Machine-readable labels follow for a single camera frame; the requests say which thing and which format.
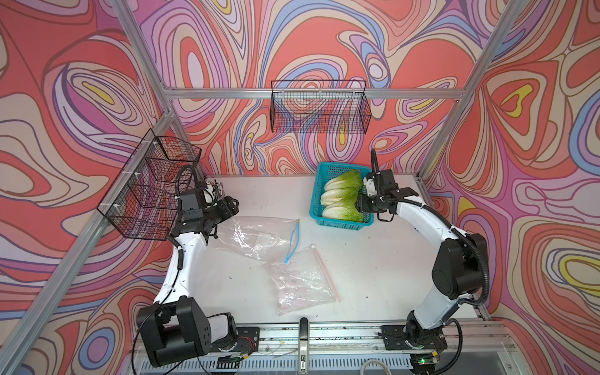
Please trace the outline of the light green chinese cabbage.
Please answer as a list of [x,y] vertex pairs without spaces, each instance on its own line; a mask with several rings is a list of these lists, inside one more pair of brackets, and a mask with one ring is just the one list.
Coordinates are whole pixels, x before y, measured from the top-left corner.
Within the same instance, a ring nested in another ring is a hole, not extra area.
[[342,175],[329,180],[325,186],[325,192],[335,189],[361,189],[363,178],[358,170],[348,170]]

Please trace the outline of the dark green bagged cabbage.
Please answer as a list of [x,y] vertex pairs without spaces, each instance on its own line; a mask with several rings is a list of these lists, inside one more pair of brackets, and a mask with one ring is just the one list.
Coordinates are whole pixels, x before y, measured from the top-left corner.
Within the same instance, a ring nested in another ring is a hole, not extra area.
[[364,222],[363,213],[359,212],[355,206],[338,203],[327,206],[322,212],[322,217],[331,220],[343,220],[357,223]]

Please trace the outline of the blue-zip clear zip-top bag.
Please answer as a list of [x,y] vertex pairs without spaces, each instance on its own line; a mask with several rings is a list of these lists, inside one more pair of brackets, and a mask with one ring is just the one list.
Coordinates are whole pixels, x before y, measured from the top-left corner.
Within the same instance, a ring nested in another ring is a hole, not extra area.
[[216,248],[264,262],[287,264],[300,235],[299,219],[234,217],[218,227]]

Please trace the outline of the pink-zip clear zip-top bag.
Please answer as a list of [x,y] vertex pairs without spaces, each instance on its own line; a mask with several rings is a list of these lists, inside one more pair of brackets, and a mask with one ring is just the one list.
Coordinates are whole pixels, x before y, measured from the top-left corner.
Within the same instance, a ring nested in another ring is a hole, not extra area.
[[288,262],[267,264],[267,270],[274,284],[278,316],[340,301],[334,281],[314,244],[296,252]]

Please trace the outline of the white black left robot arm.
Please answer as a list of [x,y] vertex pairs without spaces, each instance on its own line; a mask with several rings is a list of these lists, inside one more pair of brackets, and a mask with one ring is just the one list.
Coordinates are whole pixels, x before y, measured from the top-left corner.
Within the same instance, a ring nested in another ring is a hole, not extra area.
[[153,367],[178,365],[212,350],[229,351],[238,341],[229,312],[207,316],[192,295],[192,274],[219,224],[235,216],[239,202],[223,195],[220,184],[176,195],[178,208],[167,238],[173,253],[154,303],[137,315],[135,340],[142,342]]

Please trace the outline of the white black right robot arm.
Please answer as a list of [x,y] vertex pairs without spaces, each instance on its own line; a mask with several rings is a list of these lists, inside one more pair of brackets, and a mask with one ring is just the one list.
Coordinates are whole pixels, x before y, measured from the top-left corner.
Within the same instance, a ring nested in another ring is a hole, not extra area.
[[361,213],[388,212],[409,222],[437,250],[431,270],[434,286],[407,317],[402,337],[412,347],[437,337],[460,306],[480,306],[490,294],[488,245],[479,234],[451,224],[410,187],[399,187],[390,170],[363,179],[366,192],[356,203]]

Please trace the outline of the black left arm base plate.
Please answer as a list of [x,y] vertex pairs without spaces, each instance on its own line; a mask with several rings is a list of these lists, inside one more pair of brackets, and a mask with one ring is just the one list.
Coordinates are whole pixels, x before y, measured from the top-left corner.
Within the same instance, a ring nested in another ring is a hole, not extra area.
[[260,328],[258,326],[242,326],[237,328],[237,341],[229,348],[219,348],[212,344],[210,354],[232,353],[253,354],[259,350]]

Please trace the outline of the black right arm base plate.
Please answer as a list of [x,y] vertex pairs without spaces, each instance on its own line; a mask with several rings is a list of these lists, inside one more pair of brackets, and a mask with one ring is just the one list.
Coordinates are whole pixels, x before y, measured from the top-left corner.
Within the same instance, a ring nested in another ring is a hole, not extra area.
[[407,325],[384,325],[377,335],[387,350],[430,350],[443,352],[448,348],[441,327],[422,329],[417,323]]

